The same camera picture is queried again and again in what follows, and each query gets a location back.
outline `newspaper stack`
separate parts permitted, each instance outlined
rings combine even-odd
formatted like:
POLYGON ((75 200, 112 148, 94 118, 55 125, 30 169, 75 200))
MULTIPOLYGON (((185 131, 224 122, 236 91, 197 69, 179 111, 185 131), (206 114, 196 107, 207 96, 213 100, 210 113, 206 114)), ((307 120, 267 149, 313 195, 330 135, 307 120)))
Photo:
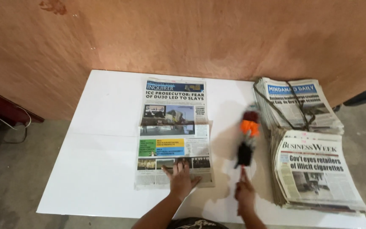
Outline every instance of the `newspaper stack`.
POLYGON ((291 209, 366 213, 340 135, 275 129, 271 137, 275 204, 291 209))
POLYGON ((215 186, 205 82, 149 78, 138 128, 135 190, 170 188, 161 168, 173 173, 183 159, 192 177, 202 177, 197 187, 215 186))
POLYGON ((284 81, 264 77, 254 85, 261 118, 269 130, 279 127, 340 135, 344 133, 344 126, 326 100, 318 80, 296 80, 289 81, 289 84, 292 87, 284 81), (309 121, 312 122, 308 128, 303 128, 309 121))

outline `gray floor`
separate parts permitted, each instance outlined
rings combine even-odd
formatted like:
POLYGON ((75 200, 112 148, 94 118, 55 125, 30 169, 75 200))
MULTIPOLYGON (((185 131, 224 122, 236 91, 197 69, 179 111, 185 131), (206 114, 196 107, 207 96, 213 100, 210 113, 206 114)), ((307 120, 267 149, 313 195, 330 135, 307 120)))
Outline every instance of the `gray floor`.
MULTIPOLYGON (((343 107, 338 116, 345 125, 344 154, 366 202, 366 105, 343 107)), ((24 143, 0 144, 0 228, 129 228, 136 221, 35 213, 69 123, 47 120, 32 124, 24 143)), ((3 137, 15 141, 22 134, 23 129, 10 130, 3 137)))

